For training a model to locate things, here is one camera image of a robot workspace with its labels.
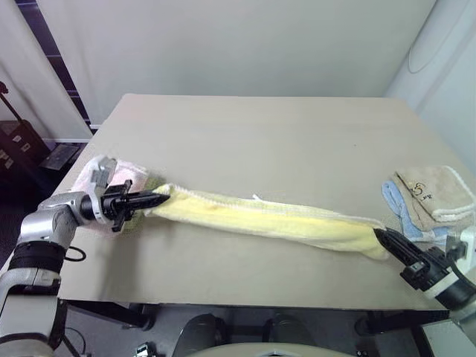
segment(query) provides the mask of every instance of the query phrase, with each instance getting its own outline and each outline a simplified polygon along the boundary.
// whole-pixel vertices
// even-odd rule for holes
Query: yellow towel
[[[334,251],[358,251],[373,259],[387,257],[386,250],[373,233],[374,228],[385,227],[375,219],[258,198],[238,199],[190,191],[174,184],[164,184],[154,192],[170,195],[170,198],[162,205],[146,210],[146,216],[284,238]]]

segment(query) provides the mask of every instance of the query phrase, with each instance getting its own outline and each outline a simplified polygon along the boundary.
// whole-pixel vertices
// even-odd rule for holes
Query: white wall
[[[37,2],[101,124],[125,93],[380,97],[434,0]]]
[[[476,175],[476,0],[439,0],[387,90]]]
[[[14,0],[0,0],[0,81],[15,110],[44,139],[84,141],[91,132]],[[0,102],[0,120],[15,120]]]

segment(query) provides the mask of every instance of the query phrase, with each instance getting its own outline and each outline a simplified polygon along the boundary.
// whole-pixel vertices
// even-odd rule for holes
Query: white tag
[[[27,150],[30,148],[31,148],[31,145],[29,143],[26,143],[25,145],[22,146],[21,151],[27,152]]]
[[[7,162],[5,162],[5,167],[6,167],[7,169],[10,169],[10,166],[12,166],[12,164],[13,164],[13,160],[12,160],[11,158],[9,158],[9,159],[7,160]]]

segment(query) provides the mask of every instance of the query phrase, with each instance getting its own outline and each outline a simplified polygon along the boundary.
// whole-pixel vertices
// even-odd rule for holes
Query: beige towel
[[[422,231],[475,223],[475,197],[452,168],[412,167],[397,170],[392,180],[412,222]]]

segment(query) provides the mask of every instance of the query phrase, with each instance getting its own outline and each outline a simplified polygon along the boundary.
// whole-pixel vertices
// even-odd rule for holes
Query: folded towel
[[[80,174],[78,175],[76,181],[73,183],[71,187],[71,191],[85,191],[88,187],[89,180],[91,179],[91,161],[87,163],[84,168],[81,170]],[[126,180],[132,180],[132,185],[129,192],[138,192],[142,190],[152,189],[157,186],[158,180],[155,179],[153,176],[149,174],[147,169],[144,167],[138,166],[128,161],[118,160],[116,165],[116,170],[114,171],[114,175],[112,176],[111,183],[109,185],[116,185],[116,184],[123,184]],[[139,214],[140,211],[137,211],[134,214],[134,217],[124,223],[123,231],[132,231],[137,224],[140,222],[142,217]],[[106,236],[115,236],[118,235],[119,232],[115,233],[109,227],[105,225],[101,225],[98,222],[92,222],[90,225],[86,227],[86,229],[93,229],[102,231]]]
[[[334,251],[358,251],[374,259],[387,257],[373,229],[385,229],[375,219],[345,216],[320,208],[286,205],[261,199],[238,199],[189,191],[174,184],[154,190],[170,195],[146,216],[160,216],[224,231],[284,238]]]
[[[411,215],[405,204],[399,188],[393,181],[386,181],[382,185],[382,195],[387,201],[390,209],[399,217],[403,234],[412,242],[435,242],[436,244],[445,244],[448,236],[448,227],[436,227],[429,231],[422,231],[412,222]]]
[[[396,171],[392,179],[418,229],[475,223],[475,197],[452,168],[408,168]]]

